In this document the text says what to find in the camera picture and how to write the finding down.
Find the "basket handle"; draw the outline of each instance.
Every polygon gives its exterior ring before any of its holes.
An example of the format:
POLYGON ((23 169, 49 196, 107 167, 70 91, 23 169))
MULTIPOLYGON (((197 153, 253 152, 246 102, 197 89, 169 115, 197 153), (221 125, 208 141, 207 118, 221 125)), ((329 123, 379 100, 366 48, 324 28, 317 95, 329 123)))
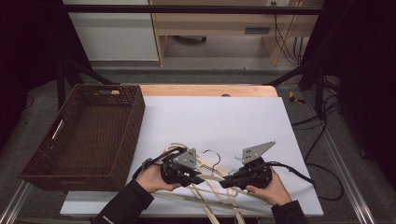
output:
POLYGON ((100 90, 99 93, 102 95, 120 95, 120 91, 118 90, 100 90))
POLYGON ((64 120, 61 119, 61 121, 59 121, 58 127, 55 129, 55 132, 52 135, 52 140, 56 140, 59 136, 59 133, 62 132, 62 129, 64 128, 64 120))
POLYGON ((78 181, 78 180, 62 180, 59 182, 62 185, 84 185, 87 184, 85 181, 78 181))

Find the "white cabinet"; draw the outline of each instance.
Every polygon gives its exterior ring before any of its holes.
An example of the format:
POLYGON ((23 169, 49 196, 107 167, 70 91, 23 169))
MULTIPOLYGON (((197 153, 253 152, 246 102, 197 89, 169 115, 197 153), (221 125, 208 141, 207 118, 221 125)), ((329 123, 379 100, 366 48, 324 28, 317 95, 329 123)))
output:
MULTIPOLYGON (((81 5, 147 5, 147 0, 64 0, 81 5)), ((90 61, 158 61, 151 16, 69 13, 90 61)))

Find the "black metal pole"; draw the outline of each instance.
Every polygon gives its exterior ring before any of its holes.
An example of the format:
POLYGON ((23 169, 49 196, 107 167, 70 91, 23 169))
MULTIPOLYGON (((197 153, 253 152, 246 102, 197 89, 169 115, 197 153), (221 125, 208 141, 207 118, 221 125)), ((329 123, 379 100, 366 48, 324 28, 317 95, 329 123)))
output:
POLYGON ((323 68, 319 65, 318 68, 315 69, 315 73, 317 74, 317 86, 315 93, 315 110, 317 111, 318 117, 320 119, 326 119, 326 111, 323 106, 323 68))
POLYGON ((242 6, 142 6, 142 5, 44 5, 46 9, 61 9, 83 13, 199 13, 199 14, 270 14, 322 15, 340 11, 321 7, 242 7, 242 6))
POLYGON ((109 79, 102 77, 101 75, 95 73, 93 70, 91 70, 90 68, 85 67, 84 65, 77 63, 76 61, 73 60, 69 60, 68 63, 73 66, 75 69, 77 69, 78 71, 100 81, 102 84, 105 85, 120 85, 120 83, 118 82, 113 82, 110 81, 109 79))
POLYGON ((272 82, 262 84, 262 85, 263 86, 269 85, 269 86, 276 87, 276 86, 282 84, 283 82, 289 80, 292 77, 295 77, 297 75, 305 73, 308 69, 311 69, 311 67, 312 67, 312 61, 308 61, 304 64, 301 64, 297 68, 289 71, 287 74, 283 75, 282 77, 279 77, 279 78, 273 80, 272 82))
POLYGON ((66 100, 66 94, 64 91, 64 71, 62 62, 58 63, 56 67, 56 84, 58 90, 58 109, 61 109, 64 101, 66 100))
MULTIPOLYGON (((332 29, 329 31, 329 33, 323 38, 323 40, 320 42, 317 50, 315 53, 312 55, 310 61, 312 62, 313 66, 323 66, 323 59, 329 55, 329 52, 332 52, 334 44, 337 42, 338 38, 337 36, 340 35, 338 31, 339 27, 341 26, 344 18, 346 17, 348 11, 352 8, 353 4, 356 2, 356 0, 350 0, 349 5, 347 8, 344 10, 343 14, 340 16, 340 18, 336 21, 335 25, 332 27, 332 29)), ((314 72, 308 73, 306 75, 303 75, 299 82, 299 88, 300 90, 309 90, 312 85, 315 82, 317 74, 314 72)))

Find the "floor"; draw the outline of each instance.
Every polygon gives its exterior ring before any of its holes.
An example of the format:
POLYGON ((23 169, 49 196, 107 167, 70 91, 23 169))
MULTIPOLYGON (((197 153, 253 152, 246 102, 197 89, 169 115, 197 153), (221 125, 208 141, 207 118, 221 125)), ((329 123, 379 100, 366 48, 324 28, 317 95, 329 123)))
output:
MULTIPOLYGON (((113 81, 121 83, 193 83, 193 84, 256 84, 268 83, 286 74, 294 68, 287 60, 282 60, 278 67, 270 66, 268 55, 258 37, 221 37, 209 36, 205 43, 197 40, 171 38, 168 42, 165 64, 156 63, 98 63, 92 62, 95 70, 113 81)), ((94 82, 85 77, 86 82, 94 82)), ((309 105, 313 91, 299 91, 294 77, 278 86, 277 92, 283 98, 290 117, 290 123, 312 118, 314 114, 309 105), (295 100, 290 99, 293 92, 295 100)), ((317 181, 319 199, 324 211, 323 217, 309 218, 311 223, 396 223, 396 193, 375 161, 361 157, 361 146, 355 140, 354 130, 343 117, 342 108, 337 106, 334 92, 325 91, 329 97, 327 106, 335 104, 329 110, 325 130, 341 155, 345 165, 356 183, 363 201, 369 209, 371 220, 359 220, 354 195, 346 193, 337 201, 323 198, 337 198, 341 188, 334 176, 309 165, 311 177, 317 181)), ((52 119, 57 113, 57 96, 55 82, 32 90, 28 97, 28 106, 21 115, 19 124, 6 145, 0 151, 0 211, 5 211, 12 200, 14 192, 21 181, 17 178, 23 165, 33 155, 42 136, 46 133, 52 119)), ((303 155, 313 146, 319 136, 322 121, 312 119, 304 125, 294 127, 296 139, 303 155)), ((320 137, 309 156, 309 162, 321 164, 336 173, 336 164, 332 162, 329 143, 324 136, 320 137)), ((19 223, 87 223, 86 218, 74 219, 59 215, 65 194, 64 192, 48 192, 32 187, 25 204, 21 208, 17 222, 19 223)), ((271 218, 262 219, 262 223, 274 223, 271 218)))

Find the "black sleeve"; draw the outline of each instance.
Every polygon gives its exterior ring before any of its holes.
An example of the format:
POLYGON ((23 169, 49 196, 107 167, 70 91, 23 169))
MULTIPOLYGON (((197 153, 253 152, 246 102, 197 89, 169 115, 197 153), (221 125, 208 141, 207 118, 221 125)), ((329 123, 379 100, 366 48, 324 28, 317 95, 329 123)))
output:
POLYGON ((308 223, 298 201, 275 205, 271 208, 276 224, 305 224, 308 223))
POLYGON ((154 198, 134 179, 99 213, 92 224, 132 224, 154 198))

